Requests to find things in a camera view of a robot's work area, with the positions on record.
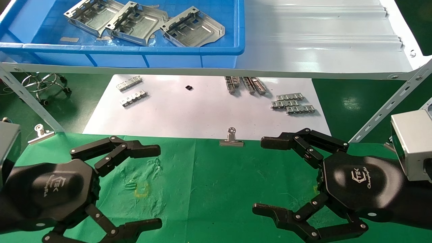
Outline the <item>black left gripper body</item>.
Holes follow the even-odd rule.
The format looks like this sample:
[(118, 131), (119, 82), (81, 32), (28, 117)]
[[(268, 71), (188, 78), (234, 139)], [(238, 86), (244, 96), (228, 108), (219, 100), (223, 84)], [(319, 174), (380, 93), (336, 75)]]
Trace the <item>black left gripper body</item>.
[(88, 215), (100, 192), (99, 177), (80, 159), (15, 166), (6, 180), (6, 232), (68, 229)]

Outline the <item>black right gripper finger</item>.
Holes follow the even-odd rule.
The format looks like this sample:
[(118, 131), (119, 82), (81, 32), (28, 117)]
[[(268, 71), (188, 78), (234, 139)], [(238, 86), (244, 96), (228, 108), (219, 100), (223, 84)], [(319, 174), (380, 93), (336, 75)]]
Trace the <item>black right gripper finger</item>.
[(262, 137), (261, 147), (272, 150), (293, 150), (312, 168), (319, 169), (323, 165), (324, 157), (315, 148), (332, 154), (339, 151), (346, 153), (349, 144), (335, 137), (306, 128), (295, 133), (282, 132), (279, 137)]
[(357, 215), (346, 209), (342, 211), (342, 218), (346, 219), (347, 223), (322, 228), (310, 225), (307, 220), (331, 201), (326, 193), (320, 193), (298, 211), (255, 203), (252, 212), (272, 218), (276, 228), (292, 231), (306, 243), (329, 243), (358, 238), (369, 229)]

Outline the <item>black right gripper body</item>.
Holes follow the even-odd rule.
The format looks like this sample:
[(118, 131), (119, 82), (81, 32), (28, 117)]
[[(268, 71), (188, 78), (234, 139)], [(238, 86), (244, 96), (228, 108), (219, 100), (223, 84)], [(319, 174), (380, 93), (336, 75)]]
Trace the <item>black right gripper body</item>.
[(337, 152), (324, 159), (321, 175), (326, 206), (339, 217), (406, 223), (406, 176), (397, 160)]

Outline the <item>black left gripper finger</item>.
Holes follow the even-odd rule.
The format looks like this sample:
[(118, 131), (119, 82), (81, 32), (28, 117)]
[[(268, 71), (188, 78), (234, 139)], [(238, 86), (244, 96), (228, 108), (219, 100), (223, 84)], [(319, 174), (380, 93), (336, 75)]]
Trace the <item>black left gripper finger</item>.
[(127, 158), (157, 157), (161, 154), (159, 145), (142, 145), (138, 140), (123, 140), (117, 136), (100, 139), (71, 149), (72, 159), (87, 161), (104, 156), (95, 165), (94, 170), (100, 177), (108, 175), (116, 166)]
[[(105, 217), (102, 212), (96, 208), (94, 204), (89, 204), (85, 208), (85, 213), (90, 216), (106, 234), (99, 243), (135, 243), (140, 234), (144, 231), (160, 229), (162, 220), (153, 218), (147, 220), (139, 220), (128, 222), (120, 226), (114, 226), (113, 223)], [(82, 243), (80, 240), (68, 238), (64, 236), (67, 229), (65, 224), (56, 225), (52, 231), (49, 231), (43, 238), (43, 243)]]

